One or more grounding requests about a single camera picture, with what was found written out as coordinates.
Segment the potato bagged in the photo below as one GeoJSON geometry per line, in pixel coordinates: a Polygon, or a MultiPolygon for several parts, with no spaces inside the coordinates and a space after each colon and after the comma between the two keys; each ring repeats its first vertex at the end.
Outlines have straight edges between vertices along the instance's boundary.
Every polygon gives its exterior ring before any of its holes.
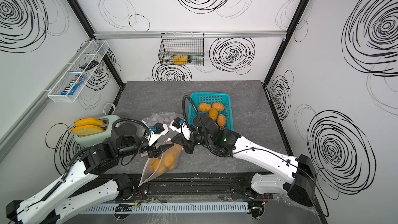
{"type": "Polygon", "coordinates": [[[201,112],[204,112],[204,113],[209,112],[211,110],[211,108],[212,108],[212,106],[210,104],[207,104],[207,103],[201,103],[199,105],[199,110],[201,112]]]}
{"type": "Polygon", "coordinates": [[[175,158],[174,154],[168,154],[168,155],[163,157],[163,164],[167,168],[171,168],[171,167],[174,166],[175,160],[176,160],[176,158],[175,158]]]}
{"type": "Polygon", "coordinates": [[[161,175],[167,171],[167,167],[161,164],[160,159],[155,159],[152,164],[153,171],[155,174],[161,175]]]}

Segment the teal plastic basket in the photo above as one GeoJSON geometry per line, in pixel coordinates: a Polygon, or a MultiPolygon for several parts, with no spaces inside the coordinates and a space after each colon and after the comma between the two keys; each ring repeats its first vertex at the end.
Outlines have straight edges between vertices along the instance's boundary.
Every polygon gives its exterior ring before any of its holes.
{"type": "Polygon", "coordinates": [[[191,99],[199,114],[213,119],[221,128],[234,131],[231,97],[226,93],[196,92],[191,99]]]}

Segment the clear zipper bag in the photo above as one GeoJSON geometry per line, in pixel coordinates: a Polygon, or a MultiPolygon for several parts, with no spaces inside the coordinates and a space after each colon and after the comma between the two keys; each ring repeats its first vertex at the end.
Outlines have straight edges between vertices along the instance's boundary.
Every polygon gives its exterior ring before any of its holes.
{"type": "MultiPolygon", "coordinates": [[[[166,156],[168,154],[174,154],[175,158],[176,158],[174,166],[171,167],[171,168],[167,168],[166,172],[174,171],[174,169],[177,167],[178,160],[179,160],[179,157],[180,157],[180,154],[181,154],[182,150],[183,150],[183,147],[181,145],[174,144],[173,147],[171,147],[170,149],[168,149],[166,152],[164,152],[161,155],[161,157],[159,159],[161,160],[161,164],[162,165],[164,165],[163,164],[163,157],[164,156],[166,156]]],[[[143,172],[142,172],[142,177],[141,177],[140,183],[138,185],[139,187],[141,187],[143,184],[148,183],[149,181],[151,181],[151,180],[163,175],[163,174],[161,174],[161,175],[155,174],[155,172],[153,171],[152,164],[153,164],[155,159],[156,158],[149,158],[147,160],[147,162],[146,162],[146,164],[144,166],[143,172]]]]}
{"type": "Polygon", "coordinates": [[[185,121],[186,120],[182,114],[175,112],[154,113],[141,120],[141,122],[144,123],[153,133],[156,131],[159,132],[162,129],[166,130],[165,127],[155,127],[157,123],[160,123],[161,125],[165,124],[169,131],[177,132],[177,128],[179,128],[185,121]]]}

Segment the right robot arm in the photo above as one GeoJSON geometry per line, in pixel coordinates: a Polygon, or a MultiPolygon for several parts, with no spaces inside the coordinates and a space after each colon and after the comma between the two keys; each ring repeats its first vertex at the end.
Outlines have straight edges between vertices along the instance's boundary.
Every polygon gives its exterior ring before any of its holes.
{"type": "Polygon", "coordinates": [[[256,173],[250,180],[250,188],[257,194],[283,194],[303,206],[314,206],[317,172],[308,156],[288,156],[262,147],[219,127],[204,114],[193,124],[176,118],[170,129],[178,132],[172,142],[184,146],[186,153],[193,153],[195,145],[204,145],[216,156],[245,160],[266,169],[267,175],[256,173]]]}

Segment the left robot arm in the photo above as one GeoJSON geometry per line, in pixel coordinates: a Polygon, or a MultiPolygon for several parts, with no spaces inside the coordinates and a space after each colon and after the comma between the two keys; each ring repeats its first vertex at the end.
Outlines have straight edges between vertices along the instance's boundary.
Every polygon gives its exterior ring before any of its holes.
{"type": "Polygon", "coordinates": [[[108,182],[85,193],[73,196],[85,184],[116,167],[124,157],[134,158],[146,151],[159,155],[157,140],[169,131],[167,125],[148,127],[134,119],[118,119],[111,135],[103,142],[87,147],[73,156],[64,174],[34,196],[14,200],[6,206],[6,216],[17,224],[61,224],[98,204],[128,199],[135,194],[127,175],[117,175],[108,182]]]}

